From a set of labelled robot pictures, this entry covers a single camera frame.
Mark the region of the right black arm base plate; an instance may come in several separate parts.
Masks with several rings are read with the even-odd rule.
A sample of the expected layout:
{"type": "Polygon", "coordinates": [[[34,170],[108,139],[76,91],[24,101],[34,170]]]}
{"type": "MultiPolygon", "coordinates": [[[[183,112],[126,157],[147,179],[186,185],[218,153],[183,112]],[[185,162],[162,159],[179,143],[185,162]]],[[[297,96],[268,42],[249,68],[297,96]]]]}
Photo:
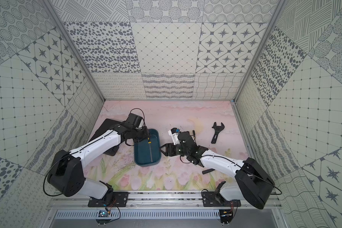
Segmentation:
{"type": "Polygon", "coordinates": [[[201,197],[203,201],[204,207],[240,207],[241,202],[240,200],[231,200],[227,201],[224,199],[219,193],[216,194],[215,192],[208,192],[208,191],[202,191],[201,197]]]}

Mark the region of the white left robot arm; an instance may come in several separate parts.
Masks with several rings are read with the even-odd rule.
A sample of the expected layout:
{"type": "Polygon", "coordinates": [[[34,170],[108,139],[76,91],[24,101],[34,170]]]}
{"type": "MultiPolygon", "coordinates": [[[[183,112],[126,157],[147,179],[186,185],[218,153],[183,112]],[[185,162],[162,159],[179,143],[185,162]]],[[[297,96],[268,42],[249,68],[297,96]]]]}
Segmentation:
{"type": "Polygon", "coordinates": [[[65,150],[57,152],[46,180],[66,197],[80,194],[109,204],[113,197],[112,186],[103,181],[86,178],[84,169],[106,151],[129,139],[137,143],[148,138],[149,131],[146,126],[115,124],[83,146],[69,152],[65,150]]]}

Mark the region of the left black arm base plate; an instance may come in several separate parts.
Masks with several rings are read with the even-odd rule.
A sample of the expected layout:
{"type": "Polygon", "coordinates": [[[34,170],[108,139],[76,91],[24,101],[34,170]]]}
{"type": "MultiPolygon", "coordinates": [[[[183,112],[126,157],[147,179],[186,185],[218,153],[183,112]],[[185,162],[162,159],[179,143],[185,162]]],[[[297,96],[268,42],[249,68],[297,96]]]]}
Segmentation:
{"type": "Polygon", "coordinates": [[[100,208],[100,207],[126,207],[128,201],[129,192],[111,192],[105,195],[102,199],[95,199],[90,197],[88,207],[100,208]]]}

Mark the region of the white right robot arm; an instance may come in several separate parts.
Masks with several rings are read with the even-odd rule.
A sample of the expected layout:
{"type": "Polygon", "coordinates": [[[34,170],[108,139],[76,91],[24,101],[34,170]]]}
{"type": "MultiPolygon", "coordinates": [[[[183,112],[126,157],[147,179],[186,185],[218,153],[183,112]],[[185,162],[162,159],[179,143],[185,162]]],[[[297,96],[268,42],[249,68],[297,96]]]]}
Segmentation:
{"type": "Polygon", "coordinates": [[[253,158],[236,160],[213,152],[211,149],[197,145],[188,131],[173,128],[168,131],[172,143],[163,145],[167,156],[181,156],[193,165],[213,169],[233,177],[243,199],[257,209],[264,209],[275,183],[261,165],[253,158]]]}

